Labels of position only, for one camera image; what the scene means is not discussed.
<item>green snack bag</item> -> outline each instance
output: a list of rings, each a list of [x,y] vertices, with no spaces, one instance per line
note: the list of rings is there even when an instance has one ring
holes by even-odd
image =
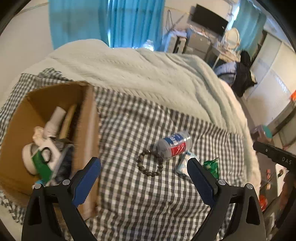
[[[51,176],[52,176],[52,171],[48,167],[47,164],[45,164],[44,158],[41,154],[41,151],[37,151],[35,155],[32,157],[32,161],[37,169],[37,172],[41,176],[42,180],[47,183]]]
[[[205,161],[203,163],[203,168],[207,171],[209,171],[214,178],[216,178],[217,180],[219,179],[219,169],[218,169],[218,159],[215,158],[212,161]]]

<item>white cabinet door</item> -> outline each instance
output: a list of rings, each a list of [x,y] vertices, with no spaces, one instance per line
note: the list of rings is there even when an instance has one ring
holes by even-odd
[[[289,104],[290,95],[279,76],[270,69],[246,101],[255,126],[272,122]]]
[[[294,88],[296,54],[282,43],[270,69],[245,102],[254,124],[257,126],[271,123],[290,103]]]
[[[268,70],[270,69],[280,46],[280,40],[270,34],[266,35],[262,48],[260,49],[260,52],[258,53],[254,63],[251,66],[251,71],[254,73],[258,84],[263,80]],[[244,93],[245,99],[248,99],[252,92],[257,88],[258,84],[248,89]]]

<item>bottle label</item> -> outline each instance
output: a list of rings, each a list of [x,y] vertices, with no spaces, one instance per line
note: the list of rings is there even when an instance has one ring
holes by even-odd
[[[170,150],[172,152],[172,157],[181,154],[186,151],[186,143],[182,142],[184,138],[179,134],[174,134],[170,137],[164,138],[165,141],[170,145]]]

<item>blue gripper pad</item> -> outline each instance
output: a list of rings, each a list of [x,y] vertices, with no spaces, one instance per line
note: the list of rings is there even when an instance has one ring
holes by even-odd
[[[74,189],[74,197],[72,203],[77,207],[83,204],[94,185],[94,182],[101,173],[101,161],[100,159],[93,157],[83,170],[80,170],[77,175],[83,172],[83,177]]]
[[[215,184],[216,179],[210,172],[204,170],[195,158],[188,160],[187,171],[202,201],[213,208],[215,205],[214,195],[218,191],[218,187]]]

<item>round mirror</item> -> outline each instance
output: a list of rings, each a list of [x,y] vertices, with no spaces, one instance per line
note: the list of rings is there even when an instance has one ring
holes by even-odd
[[[228,43],[229,49],[235,49],[239,45],[239,32],[236,28],[232,28],[224,35],[225,42]]]

